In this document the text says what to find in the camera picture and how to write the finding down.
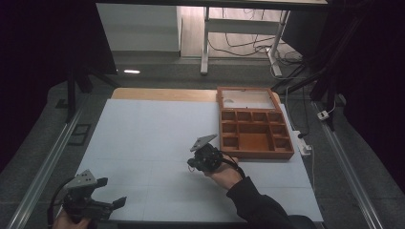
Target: hand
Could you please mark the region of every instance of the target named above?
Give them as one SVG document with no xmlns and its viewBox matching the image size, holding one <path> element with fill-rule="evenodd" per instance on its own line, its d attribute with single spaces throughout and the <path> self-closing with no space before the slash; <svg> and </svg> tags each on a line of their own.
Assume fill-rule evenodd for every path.
<svg viewBox="0 0 405 229">
<path fill-rule="evenodd" d="M 71 218 L 65 211 L 61 211 L 53 224 L 53 229 L 86 229 L 90 219 L 82 219 L 78 224 L 72 222 Z"/>
<path fill-rule="evenodd" d="M 238 158 L 232 157 L 233 160 L 238 163 Z M 229 156 L 224 156 L 224 159 L 231 160 Z M 236 171 L 231 165 L 222 163 L 220 168 L 218 168 L 215 172 L 209 173 L 204 172 L 207 177 L 212 178 L 218 185 L 229 190 L 233 187 L 236 183 L 242 180 L 241 175 L 238 171 Z"/>
</svg>

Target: power strip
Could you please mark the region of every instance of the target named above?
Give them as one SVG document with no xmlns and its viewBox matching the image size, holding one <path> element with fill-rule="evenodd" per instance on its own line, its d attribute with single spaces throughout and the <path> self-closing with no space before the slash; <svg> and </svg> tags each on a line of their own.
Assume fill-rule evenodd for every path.
<svg viewBox="0 0 405 229">
<path fill-rule="evenodd" d="M 312 152 L 312 147 L 310 145 L 307 145 L 305 140 L 303 138 L 299 138 L 298 135 L 301 134 L 299 131 L 293 131 L 295 135 L 295 139 L 297 142 L 298 150 L 301 153 L 301 156 L 310 156 L 310 153 Z"/>
</svg>

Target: person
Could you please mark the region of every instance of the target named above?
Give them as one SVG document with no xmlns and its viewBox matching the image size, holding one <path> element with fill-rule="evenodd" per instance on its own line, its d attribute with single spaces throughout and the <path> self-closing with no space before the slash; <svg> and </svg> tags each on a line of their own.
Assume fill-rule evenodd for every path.
<svg viewBox="0 0 405 229">
<path fill-rule="evenodd" d="M 222 163 L 215 172 L 204 174 L 227 190 L 226 196 L 232 199 L 238 216 L 246 220 L 251 228 L 295 228 L 276 200 L 261 195 L 250 177 L 242 178 L 229 164 Z"/>
</svg>

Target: black curtain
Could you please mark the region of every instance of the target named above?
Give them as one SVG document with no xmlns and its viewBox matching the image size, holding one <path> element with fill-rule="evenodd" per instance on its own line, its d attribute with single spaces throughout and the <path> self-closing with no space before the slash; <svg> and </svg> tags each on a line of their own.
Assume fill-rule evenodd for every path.
<svg viewBox="0 0 405 229">
<path fill-rule="evenodd" d="M 116 73 L 116 67 L 89 0 L 0 1 L 0 31 L 2 171 L 67 71 L 87 66 Z"/>
<path fill-rule="evenodd" d="M 403 89 L 405 8 L 401 0 L 376 0 L 347 47 L 337 90 L 345 116 L 405 192 Z"/>
</svg>

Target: wooden floor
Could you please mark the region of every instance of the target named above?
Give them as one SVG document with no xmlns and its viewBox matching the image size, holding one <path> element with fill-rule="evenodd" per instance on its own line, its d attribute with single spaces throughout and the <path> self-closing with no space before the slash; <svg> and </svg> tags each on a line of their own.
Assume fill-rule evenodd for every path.
<svg viewBox="0 0 405 229">
<path fill-rule="evenodd" d="M 210 8 L 210 18 L 229 18 L 243 20 L 266 20 L 279 21 L 280 11 L 278 10 L 252 10 L 252 9 L 223 9 Z M 181 30 L 181 56 L 182 57 L 201 57 L 203 48 L 203 8 L 202 7 L 181 7 L 182 30 Z M 255 52 L 255 47 L 270 46 L 273 43 L 274 36 L 256 35 L 256 34 L 235 34 L 235 33 L 215 33 L 211 32 L 208 35 L 208 40 L 212 47 L 217 50 L 234 52 L 220 52 L 209 47 L 209 57 L 240 57 L 239 55 L 247 55 Z M 231 47 L 246 43 L 252 43 L 255 40 L 261 41 L 254 44 L 249 44 L 241 47 Z M 286 52 L 291 52 L 293 49 L 287 45 L 281 44 L 278 47 L 281 55 Z M 267 59 L 264 50 L 260 53 L 243 56 L 243 58 L 264 58 Z"/>
</svg>

